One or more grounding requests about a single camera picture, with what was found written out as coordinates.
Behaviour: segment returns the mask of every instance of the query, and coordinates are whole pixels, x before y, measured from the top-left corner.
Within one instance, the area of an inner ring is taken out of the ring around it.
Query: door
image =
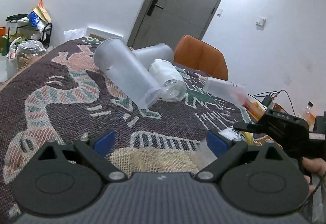
[[[152,0],[133,48],[166,43],[175,49],[183,35],[201,39],[219,0]]]

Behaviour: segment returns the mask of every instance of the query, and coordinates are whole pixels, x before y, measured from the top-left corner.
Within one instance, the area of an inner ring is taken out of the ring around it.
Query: wall switch
[[[266,18],[264,18],[264,17],[258,17],[258,19],[256,21],[256,25],[263,27],[265,25],[265,22],[266,22]]]
[[[216,11],[216,15],[217,15],[217,16],[221,16],[222,13],[223,13],[223,11],[224,11],[224,9],[218,9],[218,10]]]

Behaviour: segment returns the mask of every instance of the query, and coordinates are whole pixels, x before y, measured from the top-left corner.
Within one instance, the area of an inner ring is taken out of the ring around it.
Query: finger
[[[309,194],[311,194],[315,190],[314,186],[309,186]]]
[[[323,176],[326,172],[326,162],[321,158],[310,160],[308,158],[303,157],[302,165],[308,171],[312,173],[317,173],[319,176]]]
[[[307,175],[304,175],[304,178],[306,179],[307,183],[310,184],[310,177]]]

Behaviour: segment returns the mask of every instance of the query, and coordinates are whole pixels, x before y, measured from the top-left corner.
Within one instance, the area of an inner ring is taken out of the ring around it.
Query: orange chair
[[[228,80],[228,68],[223,54],[218,49],[192,36],[182,37],[174,51],[174,61],[206,72],[214,78]]]

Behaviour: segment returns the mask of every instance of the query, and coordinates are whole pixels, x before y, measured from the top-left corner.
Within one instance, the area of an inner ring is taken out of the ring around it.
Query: door handle
[[[153,13],[153,11],[154,11],[154,8],[155,8],[155,7],[158,7],[159,9],[163,9],[163,7],[161,7],[161,6],[159,6],[159,5],[157,4],[158,1],[159,1],[159,0],[153,0],[153,1],[152,1],[152,3],[151,3],[151,5],[150,5],[150,7],[149,7],[148,12],[147,12],[146,15],[151,16],[152,13]]]

